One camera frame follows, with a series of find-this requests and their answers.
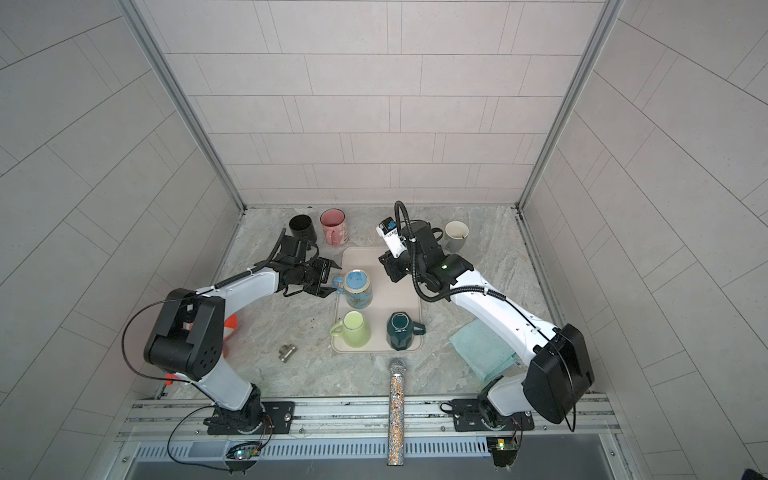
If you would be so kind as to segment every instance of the mounting plate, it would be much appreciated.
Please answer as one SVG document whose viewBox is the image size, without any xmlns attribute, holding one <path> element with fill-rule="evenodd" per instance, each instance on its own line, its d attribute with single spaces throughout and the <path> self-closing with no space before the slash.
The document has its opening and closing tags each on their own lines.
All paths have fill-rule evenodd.
<svg viewBox="0 0 768 480">
<path fill-rule="evenodd" d="M 511 419 L 499 430 L 485 426 L 478 410 L 477 399 L 453 399 L 451 404 L 457 410 L 464 412 L 458 418 L 453 416 L 453 427 L 457 432 L 511 432 L 520 429 Z M 513 413 L 512 418 L 518 421 L 523 431 L 534 429 L 533 417 L 527 416 L 524 412 Z"/>
</svg>

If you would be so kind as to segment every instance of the metal frame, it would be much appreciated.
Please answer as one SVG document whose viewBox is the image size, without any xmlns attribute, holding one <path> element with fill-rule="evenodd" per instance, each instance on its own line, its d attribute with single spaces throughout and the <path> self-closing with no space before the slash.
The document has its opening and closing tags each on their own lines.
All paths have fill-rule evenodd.
<svg viewBox="0 0 768 480">
<path fill-rule="evenodd" d="M 603 4 L 603 9 L 600 12 L 598 22 L 592 30 L 592 35 L 589 38 L 584 54 L 581 56 L 581 60 L 576 68 L 576 73 L 574 73 L 574 77 L 571 79 L 571 83 L 568 85 L 568 90 L 563 97 L 563 103 L 560 105 L 558 114 L 554 118 L 554 123 L 547 133 L 547 138 L 544 142 L 544 146 L 541 148 L 541 152 L 539 152 L 538 159 L 533 166 L 531 176 L 525 184 L 525 189 L 518 202 L 518 209 L 520 211 L 525 210 L 528 203 L 531 201 L 533 190 L 536 188 L 536 184 L 541 178 L 541 174 L 544 172 L 544 167 L 554 151 L 554 146 L 557 144 L 563 128 L 565 128 L 565 123 L 571 115 L 571 112 L 576 105 L 576 101 L 578 100 L 579 95 L 581 95 L 581 91 L 584 90 L 584 85 L 587 83 L 589 74 L 592 72 L 592 68 L 598 60 L 600 50 L 603 48 L 603 45 L 605 45 L 605 41 L 611 33 L 611 29 L 616 22 L 616 18 L 618 17 L 623 2 L 624 0 L 606 0 Z"/>
<path fill-rule="evenodd" d="M 157 46 L 157 42 L 152 37 L 138 8 L 136 8 L 133 0 L 115 0 L 115 3 L 118 6 L 118 10 L 120 10 L 120 13 L 123 15 L 128 28 L 136 38 L 136 42 L 141 47 L 144 55 L 146 55 L 150 65 L 152 65 L 154 72 L 157 74 L 157 78 L 160 79 L 160 83 L 163 85 L 168 96 L 176 106 L 176 110 L 179 112 L 182 121 L 184 121 L 187 128 L 189 128 L 192 138 L 197 143 L 197 146 L 200 147 L 200 151 L 210 162 L 210 166 L 216 172 L 219 180 L 224 184 L 230 197 L 237 205 L 237 208 L 241 212 L 245 211 L 247 205 L 240 196 L 240 192 L 237 191 L 227 170 L 224 169 L 221 159 L 214 150 L 214 146 L 211 144 L 205 130 L 201 126 L 200 119 L 197 118 L 194 110 L 187 101 L 187 96 L 182 92 L 178 80 L 170 70 L 163 53 Z"/>
</svg>

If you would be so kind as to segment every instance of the wall tile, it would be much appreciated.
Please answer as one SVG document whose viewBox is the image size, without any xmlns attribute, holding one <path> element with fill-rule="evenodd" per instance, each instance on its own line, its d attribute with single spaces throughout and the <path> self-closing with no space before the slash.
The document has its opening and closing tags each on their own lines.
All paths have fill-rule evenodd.
<svg viewBox="0 0 768 480">
<path fill-rule="evenodd" d="M 253 2 L 253 6 L 256 8 L 256 14 L 259 17 L 259 26 L 264 35 L 267 51 L 269 53 L 282 53 L 283 49 L 280 47 L 280 38 L 277 36 L 275 22 L 272 20 L 270 3 L 265 0 L 257 0 Z"/>
<path fill-rule="evenodd" d="M 307 132 L 377 132 L 389 129 L 387 97 L 296 97 L 296 104 Z"/>
<path fill-rule="evenodd" d="M 729 283 L 723 292 L 757 336 L 768 343 L 768 263 Z"/>
<path fill-rule="evenodd" d="M 48 146 L 95 187 L 162 121 L 147 89 L 135 81 L 56 135 Z"/>
<path fill-rule="evenodd" d="M 147 0 L 147 7 L 170 53 L 266 53 L 252 2 Z"/>
<path fill-rule="evenodd" d="M 591 3 L 526 3 L 512 53 L 581 55 L 600 10 Z"/>
<path fill-rule="evenodd" d="M 487 204 L 516 204 L 523 194 L 522 188 L 489 188 L 485 197 Z"/>
<path fill-rule="evenodd" d="M 552 195 L 571 226 L 579 246 L 585 248 L 605 225 L 605 220 L 567 164 L 563 166 L 563 171 L 552 187 Z"/>
<path fill-rule="evenodd" d="M 265 205 L 334 204 L 333 190 L 329 188 L 290 188 L 258 190 Z"/>
<path fill-rule="evenodd" d="M 142 215 L 75 309 L 119 330 L 172 242 L 173 237 L 157 220 Z M 119 296 L 111 294 L 118 290 Z"/>
<path fill-rule="evenodd" d="M 654 297 L 742 441 L 763 441 L 768 349 L 698 263 Z"/>
<path fill-rule="evenodd" d="M 315 165 L 320 188 L 362 188 L 389 185 L 389 165 Z"/>
<path fill-rule="evenodd" d="M 576 112 L 622 167 L 654 129 L 642 112 L 594 73 L 581 92 Z"/>
<path fill-rule="evenodd" d="M 444 164 L 511 164 L 520 147 L 520 134 L 448 134 Z"/>
<path fill-rule="evenodd" d="M 661 130 L 627 172 L 719 285 L 768 260 L 765 224 Z"/>
<path fill-rule="evenodd" d="M 118 242 L 96 223 L 93 223 L 91 219 L 83 215 L 80 210 L 75 208 L 64 220 L 70 227 L 80 232 L 104 252 L 112 254 L 118 248 Z"/>
<path fill-rule="evenodd" d="M 414 188 L 414 204 L 483 204 L 487 188 Z"/>
<path fill-rule="evenodd" d="M 718 401 L 698 373 L 655 386 L 654 393 L 680 440 L 696 478 L 738 478 L 745 468 L 754 465 L 728 418 L 717 405 Z M 711 449 L 701 442 L 701 439 L 710 438 L 723 440 L 723 448 L 718 455 L 712 455 Z"/>
<path fill-rule="evenodd" d="M 157 275 L 170 285 L 184 285 L 213 228 L 199 208 L 192 210 L 157 268 Z"/>
<path fill-rule="evenodd" d="M 757 216 L 768 212 L 768 180 L 744 197 L 742 202 Z"/>
<path fill-rule="evenodd" d="M 696 0 L 654 2 L 638 28 L 727 78 L 765 33 L 768 5 L 739 0 L 699 7 Z"/>
<path fill-rule="evenodd" d="M 187 95 L 211 95 L 208 81 L 191 53 L 166 54 L 170 69 Z"/>
<path fill-rule="evenodd" d="M 2 33 L 0 33 L 0 42 L 2 42 L 2 38 Z M 74 37 L 72 40 L 74 43 L 78 44 L 78 47 L 83 52 L 83 55 L 88 58 L 91 66 L 96 69 L 99 77 L 104 80 L 104 83 L 107 84 L 113 93 L 123 88 L 123 84 L 120 83 L 117 75 L 114 74 L 107 61 L 104 60 L 103 56 L 101 56 L 101 53 L 99 52 L 98 48 L 96 48 L 96 45 L 94 45 L 94 42 L 88 37 L 87 32 L 81 33 L 77 37 Z"/>
<path fill-rule="evenodd" d="M 507 10 L 501 2 L 404 2 L 402 52 L 496 54 Z"/>
<path fill-rule="evenodd" d="M 531 175 L 530 165 L 492 165 L 480 166 L 476 187 L 488 188 L 523 188 Z"/>
<path fill-rule="evenodd" d="M 302 55 L 197 54 L 214 95 L 310 95 Z"/>
<path fill-rule="evenodd" d="M 428 164 L 434 146 L 434 134 L 352 134 L 356 164 Z"/>
<path fill-rule="evenodd" d="M 584 180 L 602 153 L 603 144 L 574 112 L 560 135 L 558 148 L 578 179 Z"/>
<path fill-rule="evenodd" d="M 90 433 L 91 435 L 104 435 L 109 425 L 114 420 L 110 416 L 100 413 L 86 412 L 85 410 L 72 409 L 61 426 L 63 430 L 71 432 Z"/>
<path fill-rule="evenodd" d="M 309 187 L 301 165 L 233 165 L 232 169 L 243 188 Z"/>
<path fill-rule="evenodd" d="M 401 129 L 475 133 L 480 128 L 484 107 L 483 97 L 403 97 Z"/>
<path fill-rule="evenodd" d="M 338 134 L 263 134 L 273 164 L 343 164 Z"/>
<path fill-rule="evenodd" d="M 3 2 L 0 28 L 25 55 L 31 55 L 119 16 L 114 4 L 99 0 Z"/>
<path fill-rule="evenodd" d="M 148 141 L 141 142 L 80 202 L 78 209 L 122 241 L 172 173 Z"/>
<path fill-rule="evenodd" d="M 215 176 L 208 160 L 197 150 L 160 190 L 155 202 L 181 227 Z"/>
<path fill-rule="evenodd" d="M 650 386 L 668 382 L 691 372 L 696 372 L 696 366 L 690 361 L 690 357 L 685 351 L 675 353 L 643 369 Z"/>
<path fill-rule="evenodd" d="M 400 165 L 400 187 L 462 188 L 466 185 L 469 165 Z"/>
<path fill-rule="evenodd" d="M 672 452 L 658 452 L 645 454 L 650 472 L 654 475 L 688 475 L 694 471 L 690 469 L 688 460 L 682 450 Z"/>
<path fill-rule="evenodd" d="M 281 97 L 196 97 L 217 134 L 291 132 Z"/>
<path fill-rule="evenodd" d="M 545 134 L 560 108 L 559 97 L 502 97 L 498 99 L 491 132 Z"/>
<path fill-rule="evenodd" d="M 108 258 L 61 223 L 0 286 L 6 298 L 2 317 L 25 319 L 5 322 L 3 327 L 0 391 L 11 391 Z"/>
<path fill-rule="evenodd" d="M 88 37 L 123 85 L 150 69 L 149 62 L 122 18 L 89 30 Z"/>
<path fill-rule="evenodd" d="M 644 112 L 736 197 L 768 178 L 768 105 L 692 61 L 675 61 Z"/>
<path fill-rule="evenodd" d="M 581 59 L 578 55 L 533 55 L 520 95 L 548 97 L 565 95 Z"/>
<path fill-rule="evenodd" d="M 67 318 L 61 324 L 61 328 L 69 330 L 72 333 L 77 333 L 79 336 L 93 340 L 99 345 L 103 345 L 107 348 L 112 345 L 112 342 L 114 342 L 114 339 L 118 336 L 118 333 L 113 329 L 109 329 L 99 322 L 95 322 L 74 310 L 67 315 Z"/>
<path fill-rule="evenodd" d="M 582 316 L 591 319 L 602 311 L 608 302 L 568 225 L 565 225 L 552 241 L 552 246 L 558 255 L 563 273 L 568 278 Z"/>
<path fill-rule="evenodd" d="M 555 296 L 560 304 L 560 313 L 564 316 L 564 321 L 570 323 L 584 333 L 584 343 L 587 346 L 587 353 L 589 354 L 590 361 L 595 361 L 600 358 L 600 353 L 595 348 L 592 336 L 588 335 L 587 324 L 584 321 L 584 317 L 581 315 L 581 310 L 578 307 L 576 298 L 571 291 L 570 283 L 565 278 L 563 269 L 560 265 L 559 259 L 553 262 L 552 266 L 548 268 L 549 280 Z"/>
<path fill-rule="evenodd" d="M 612 322 L 597 332 L 594 342 L 641 451 L 678 450 L 680 445 L 675 434 L 664 418 L 664 412 L 632 355 L 619 324 Z"/>
<path fill-rule="evenodd" d="M 385 2 L 270 2 L 270 7 L 283 53 L 387 52 Z"/>
<path fill-rule="evenodd" d="M 538 183 L 538 186 L 531 196 L 531 202 L 536 206 L 536 211 L 541 218 L 541 223 L 544 226 L 545 231 L 548 232 L 554 227 L 554 223 L 558 221 L 558 218 L 561 216 L 561 211 L 546 184 L 543 184 L 542 182 Z"/>
<path fill-rule="evenodd" d="M 390 205 L 395 201 L 413 203 L 412 188 L 335 188 L 336 203 Z"/>
<path fill-rule="evenodd" d="M 209 137 L 225 165 L 269 163 L 262 161 L 250 134 L 211 134 Z"/>
<path fill-rule="evenodd" d="M 47 147 L 0 177 L 0 279 L 7 278 L 89 190 Z"/>
<path fill-rule="evenodd" d="M 170 219 L 168 214 L 165 213 L 165 211 L 160 207 L 160 205 L 157 204 L 157 202 L 153 201 L 147 208 L 147 212 L 149 212 L 149 214 L 152 215 L 155 220 L 160 222 L 160 225 L 162 225 L 163 228 L 173 237 L 179 234 L 179 226 Z"/>
<path fill-rule="evenodd" d="M 2 57 L 6 65 L 24 58 L 22 51 L 16 45 L 13 45 L 11 39 L 2 30 L 0 30 L 0 57 Z"/>
<path fill-rule="evenodd" d="M 306 55 L 315 95 L 418 95 L 418 55 Z"/>
<path fill-rule="evenodd" d="M 106 351 L 74 333 L 56 331 L 0 405 L 0 463 L 9 478 L 28 478 L 32 474 L 41 453 L 29 446 L 51 442 Z M 51 391 L 56 391 L 55 402 L 51 401 Z"/>
<path fill-rule="evenodd" d="M 0 71 L 0 144 L 24 158 L 111 91 L 74 41 Z"/>
<path fill-rule="evenodd" d="M 589 194 L 640 276 L 648 275 L 683 246 L 616 160 L 608 161 Z"/>
<path fill-rule="evenodd" d="M 402 53 L 402 2 L 387 2 L 387 53 Z"/>
<path fill-rule="evenodd" d="M 421 94 L 517 95 L 529 60 L 526 55 L 425 55 Z"/>
<path fill-rule="evenodd" d="M 589 265 L 641 367 L 683 350 L 675 332 L 615 238 L 609 239 L 593 255 Z"/>
<path fill-rule="evenodd" d="M 674 255 L 666 259 L 661 265 L 643 278 L 645 285 L 653 293 L 660 286 L 672 280 L 676 275 L 682 273 L 686 268 L 696 263 L 696 257 L 688 250 L 688 247 L 682 247 Z"/>
<path fill-rule="evenodd" d="M 651 37 L 616 22 L 594 70 L 623 96 L 634 100 L 665 50 Z"/>
</svg>

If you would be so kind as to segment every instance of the light green mug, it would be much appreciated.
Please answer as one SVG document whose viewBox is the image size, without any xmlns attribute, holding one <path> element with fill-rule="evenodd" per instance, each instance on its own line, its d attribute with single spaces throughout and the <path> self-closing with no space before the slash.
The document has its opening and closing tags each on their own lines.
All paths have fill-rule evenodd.
<svg viewBox="0 0 768 480">
<path fill-rule="evenodd" d="M 362 313 L 353 310 L 336 322 L 330 331 L 331 336 L 341 336 L 344 343 L 352 348 L 360 348 L 371 340 L 371 326 Z"/>
</svg>

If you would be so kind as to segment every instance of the white mug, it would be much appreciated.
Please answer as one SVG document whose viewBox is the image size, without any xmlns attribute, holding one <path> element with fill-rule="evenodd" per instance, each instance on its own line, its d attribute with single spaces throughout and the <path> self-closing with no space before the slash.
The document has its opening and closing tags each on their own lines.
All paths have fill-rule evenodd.
<svg viewBox="0 0 768 480">
<path fill-rule="evenodd" d="M 445 225 L 445 236 L 448 237 L 445 249 L 449 253 L 458 253 L 464 246 L 464 242 L 467 241 L 468 235 L 469 227 L 466 223 L 457 220 L 448 222 L 448 225 Z"/>
</svg>

